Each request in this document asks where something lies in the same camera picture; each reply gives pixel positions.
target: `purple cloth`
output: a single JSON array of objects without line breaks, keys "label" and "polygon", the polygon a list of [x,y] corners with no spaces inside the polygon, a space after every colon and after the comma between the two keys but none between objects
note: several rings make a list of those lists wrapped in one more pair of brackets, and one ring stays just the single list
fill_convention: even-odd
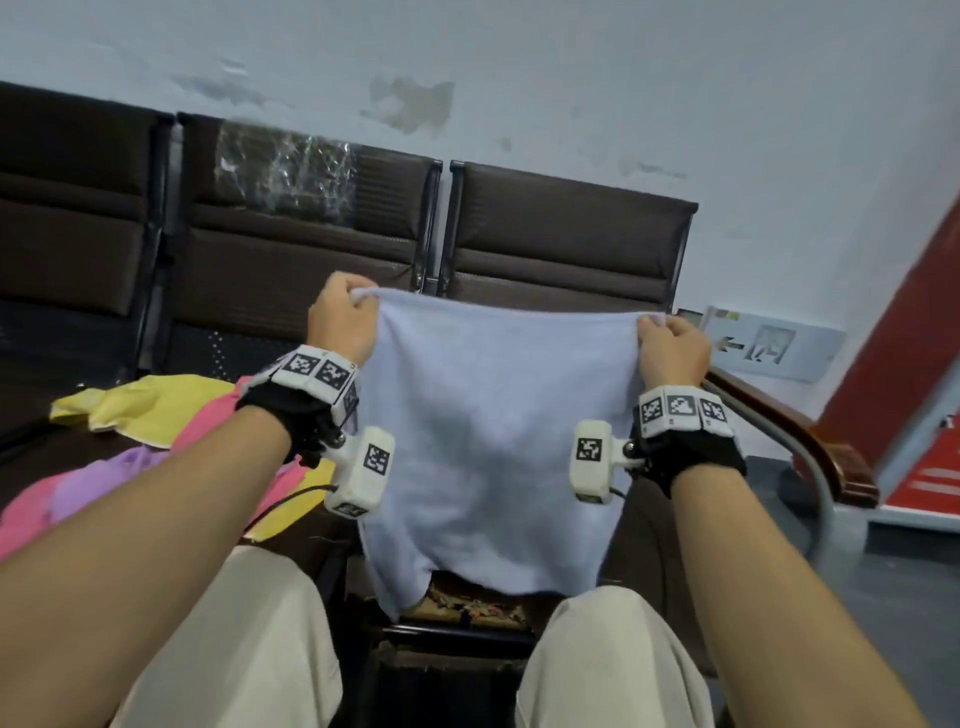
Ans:
[{"label": "purple cloth", "polygon": [[60,482],[50,499],[50,522],[59,523],[72,516],[98,497],[162,462],[169,454],[166,450],[141,445],[74,471]]}]

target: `arrow symbol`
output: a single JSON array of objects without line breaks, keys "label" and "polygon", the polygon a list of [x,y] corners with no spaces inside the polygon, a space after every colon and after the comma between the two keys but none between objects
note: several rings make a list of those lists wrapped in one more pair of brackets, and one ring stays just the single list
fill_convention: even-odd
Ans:
[{"label": "arrow symbol", "polygon": [[744,345],[737,344],[735,341],[733,341],[732,336],[724,336],[722,339],[718,339],[713,347],[720,352],[725,352],[728,349],[743,349]]}]

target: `yellow cloth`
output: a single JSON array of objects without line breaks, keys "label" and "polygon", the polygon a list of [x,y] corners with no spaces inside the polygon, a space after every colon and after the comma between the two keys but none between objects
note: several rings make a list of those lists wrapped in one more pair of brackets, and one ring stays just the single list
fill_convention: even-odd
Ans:
[{"label": "yellow cloth", "polygon": [[113,389],[84,389],[56,400],[50,405],[50,421],[86,421],[91,432],[115,429],[138,443],[169,448],[205,404],[232,391],[230,382],[206,376],[144,376]]},{"label": "yellow cloth", "polygon": [[[312,485],[329,485],[330,478],[333,477],[333,463],[329,460],[321,460],[314,470],[307,471],[303,480],[292,492],[296,493]],[[251,528],[245,536],[259,544],[261,541],[272,539],[276,534],[286,530],[293,523],[299,521],[310,511],[324,502],[326,491],[313,491],[303,496],[291,498],[283,505],[279,505],[269,516],[265,516],[263,521]]]}]

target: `plastic wrap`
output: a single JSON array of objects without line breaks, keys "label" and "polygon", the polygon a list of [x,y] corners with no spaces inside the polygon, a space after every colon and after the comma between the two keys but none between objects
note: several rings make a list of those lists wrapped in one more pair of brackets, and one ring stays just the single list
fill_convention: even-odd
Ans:
[{"label": "plastic wrap", "polygon": [[215,169],[218,196],[249,209],[352,223],[356,163],[348,142],[225,121]]}]

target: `chair backrest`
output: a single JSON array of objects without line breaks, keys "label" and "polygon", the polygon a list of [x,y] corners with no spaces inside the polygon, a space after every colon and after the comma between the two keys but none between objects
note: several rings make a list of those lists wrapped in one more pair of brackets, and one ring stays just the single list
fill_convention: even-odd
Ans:
[{"label": "chair backrest", "polygon": [[155,369],[236,378],[302,340],[326,277],[420,290],[443,166],[182,115],[179,224]]},{"label": "chair backrest", "polygon": [[450,162],[438,294],[551,311],[666,310],[696,203]]},{"label": "chair backrest", "polygon": [[132,376],[173,117],[0,84],[0,355]]}]

